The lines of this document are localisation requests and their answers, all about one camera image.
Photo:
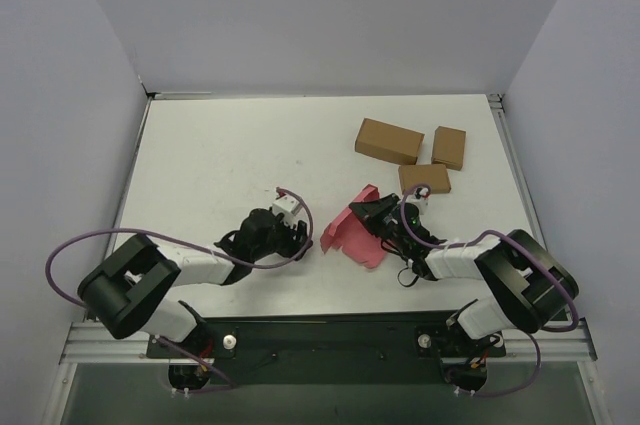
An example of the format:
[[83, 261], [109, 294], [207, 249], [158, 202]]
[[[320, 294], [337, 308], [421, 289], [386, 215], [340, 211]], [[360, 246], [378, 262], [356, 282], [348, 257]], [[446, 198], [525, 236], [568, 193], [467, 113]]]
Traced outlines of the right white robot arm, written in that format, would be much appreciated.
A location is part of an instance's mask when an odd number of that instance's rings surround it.
[[528, 232], [487, 230], [470, 242], [439, 239], [421, 222], [414, 197], [353, 202], [350, 211], [381, 248], [400, 257], [417, 279], [484, 282], [491, 295], [455, 312], [450, 328], [471, 340], [517, 329], [561, 333], [577, 327], [576, 280]]

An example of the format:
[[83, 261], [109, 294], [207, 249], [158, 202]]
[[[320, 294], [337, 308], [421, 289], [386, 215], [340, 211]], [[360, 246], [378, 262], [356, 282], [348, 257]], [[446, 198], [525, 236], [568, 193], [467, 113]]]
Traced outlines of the pink cardboard box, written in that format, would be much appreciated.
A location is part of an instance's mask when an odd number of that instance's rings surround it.
[[326, 226], [320, 237], [320, 247], [324, 254], [330, 249], [340, 250], [367, 269], [377, 268], [387, 256], [381, 240], [365, 229], [348, 206]]

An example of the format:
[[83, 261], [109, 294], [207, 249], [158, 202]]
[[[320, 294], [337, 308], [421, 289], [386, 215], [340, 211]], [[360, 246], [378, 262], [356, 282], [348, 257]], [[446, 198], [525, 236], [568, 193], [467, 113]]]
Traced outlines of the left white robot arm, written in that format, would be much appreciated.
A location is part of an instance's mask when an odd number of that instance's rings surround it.
[[189, 357], [204, 347], [204, 319], [185, 301], [168, 299], [170, 289], [230, 286], [247, 277], [260, 260], [278, 255], [297, 261], [312, 244], [308, 223], [288, 223], [283, 213], [261, 208], [203, 252], [160, 245], [137, 233], [90, 272], [77, 293], [114, 338], [144, 331], [169, 339], [179, 354]]

